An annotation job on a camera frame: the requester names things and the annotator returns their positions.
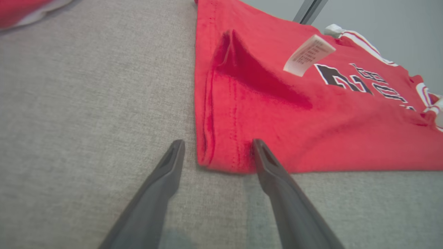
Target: red basketball jersey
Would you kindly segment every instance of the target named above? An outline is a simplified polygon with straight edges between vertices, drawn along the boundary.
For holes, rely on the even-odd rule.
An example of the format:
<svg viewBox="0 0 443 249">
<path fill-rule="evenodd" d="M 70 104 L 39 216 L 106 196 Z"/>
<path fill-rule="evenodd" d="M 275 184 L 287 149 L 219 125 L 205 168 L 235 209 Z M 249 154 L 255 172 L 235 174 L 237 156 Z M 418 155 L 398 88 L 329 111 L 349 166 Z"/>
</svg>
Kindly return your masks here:
<svg viewBox="0 0 443 249">
<path fill-rule="evenodd" d="M 303 77 L 283 71 L 314 34 L 336 51 Z M 209 169 L 255 172 L 261 138 L 289 172 L 441 170 L 438 99 L 356 32 L 336 39 L 238 0 L 198 3 L 197 153 Z"/>
</svg>

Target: gray upholstered surface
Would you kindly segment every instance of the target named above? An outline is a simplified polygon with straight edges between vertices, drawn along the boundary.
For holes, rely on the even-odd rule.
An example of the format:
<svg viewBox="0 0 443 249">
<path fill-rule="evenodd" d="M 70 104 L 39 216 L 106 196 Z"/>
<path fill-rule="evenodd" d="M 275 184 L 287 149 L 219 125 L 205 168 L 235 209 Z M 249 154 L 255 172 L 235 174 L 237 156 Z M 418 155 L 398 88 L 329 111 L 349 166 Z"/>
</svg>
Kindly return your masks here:
<svg viewBox="0 0 443 249">
<path fill-rule="evenodd" d="M 172 140 L 161 248 L 279 248 L 255 175 L 196 164 L 192 0 L 84 0 L 0 36 L 0 248 L 96 248 Z M 295 176 L 347 248 L 441 248 L 441 172 Z"/>
</svg>

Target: care label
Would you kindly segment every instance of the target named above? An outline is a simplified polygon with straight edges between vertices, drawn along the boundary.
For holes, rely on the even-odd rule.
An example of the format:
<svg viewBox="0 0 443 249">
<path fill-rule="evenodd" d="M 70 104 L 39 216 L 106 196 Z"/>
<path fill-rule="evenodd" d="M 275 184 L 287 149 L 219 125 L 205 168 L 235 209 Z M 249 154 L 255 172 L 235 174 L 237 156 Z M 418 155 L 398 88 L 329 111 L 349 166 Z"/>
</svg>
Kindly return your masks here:
<svg viewBox="0 0 443 249">
<path fill-rule="evenodd" d="M 335 48 L 327 41 L 313 35 L 289 57 L 283 70 L 302 77 L 310 66 L 334 51 Z"/>
</svg>

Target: printed number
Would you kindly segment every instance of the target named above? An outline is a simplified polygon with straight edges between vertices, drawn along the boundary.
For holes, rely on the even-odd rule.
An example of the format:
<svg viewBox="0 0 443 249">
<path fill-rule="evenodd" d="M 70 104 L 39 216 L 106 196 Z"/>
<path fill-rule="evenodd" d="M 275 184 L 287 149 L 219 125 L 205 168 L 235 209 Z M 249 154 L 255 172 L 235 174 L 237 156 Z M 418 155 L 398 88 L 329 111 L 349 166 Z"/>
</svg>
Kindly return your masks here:
<svg viewBox="0 0 443 249">
<path fill-rule="evenodd" d="M 390 87 L 381 86 L 376 83 L 372 83 L 372 86 L 386 98 L 397 99 L 402 101 L 403 103 L 407 103 L 407 101 L 402 96 L 400 96 L 400 94 L 397 91 L 395 91 Z"/>
<path fill-rule="evenodd" d="M 355 70 L 357 70 L 357 72 L 361 76 L 363 76 L 364 78 L 388 84 L 379 74 L 374 73 L 374 72 L 366 71 L 363 68 L 357 67 L 357 65 L 355 65 L 354 63 L 350 63 L 350 65 L 353 65 L 355 67 Z"/>
<path fill-rule="evenodd" d="M 351 75 L 353 82 L 350 82 L 348 78 L 341 74 L 336 68 L 320 64 L 315 64 L 315 67 L 328 85 L 340 86 L 345 89 L 346 86 L 348 86 L 353 91 L 372 94 L 368 86 L 356 75 Z"/>
</svg>

